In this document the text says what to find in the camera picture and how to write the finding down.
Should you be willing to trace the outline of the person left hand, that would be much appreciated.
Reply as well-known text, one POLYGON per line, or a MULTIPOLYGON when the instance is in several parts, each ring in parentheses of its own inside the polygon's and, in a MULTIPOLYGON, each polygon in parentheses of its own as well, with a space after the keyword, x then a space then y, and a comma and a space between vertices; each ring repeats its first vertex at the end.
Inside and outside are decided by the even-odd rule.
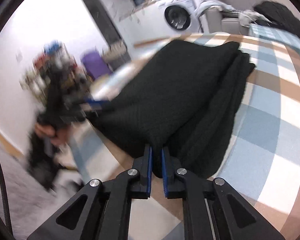
POLYGON ((36 124, 34 127, 34 131, 36 135, 40 138, 48 138, 51 141, 51 144, 55 145, 56 147, 65 145, 68 143, 72 127, 66 126, 63 128, 60 128, 58 130, 55 130, 50 125, 40 125, 36 124))

